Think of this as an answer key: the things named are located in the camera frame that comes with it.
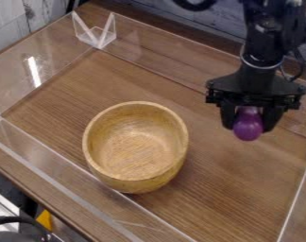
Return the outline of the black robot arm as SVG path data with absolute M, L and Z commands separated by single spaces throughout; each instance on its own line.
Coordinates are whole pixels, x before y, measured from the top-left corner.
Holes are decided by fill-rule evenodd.
M 300 107 L 306 86 L 282 68 L 287 55 L 306 63 L 306 0 L 240 0 L 247 27 L 240 67 L 206 82 L 206 101 L 220 108 L 223 126 L 231 130 L 240 107 L 260 110 L 263 131 L 270 132 L 284 112 Z

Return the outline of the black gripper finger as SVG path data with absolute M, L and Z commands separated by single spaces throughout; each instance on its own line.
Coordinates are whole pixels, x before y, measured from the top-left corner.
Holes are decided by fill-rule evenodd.
M 236 106 L 231 103 L 223 103 L 220 106 L 220 116 L 223 127 L 228 130 L 234 127 L 235 116 L 236 116 Z
M 263 109 L 263 132 L 270 132 L 275 128 L 284 113 L 283 107 L 266 107 Z

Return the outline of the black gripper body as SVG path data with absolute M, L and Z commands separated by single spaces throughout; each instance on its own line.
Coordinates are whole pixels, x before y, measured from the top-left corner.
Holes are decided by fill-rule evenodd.
M 206 82 L 206 102 L 218 106 L 256 106 L 296 110 L 306 95 L 306 86 L 288 81 L 275 70 L 242 65 L 239 70 Z

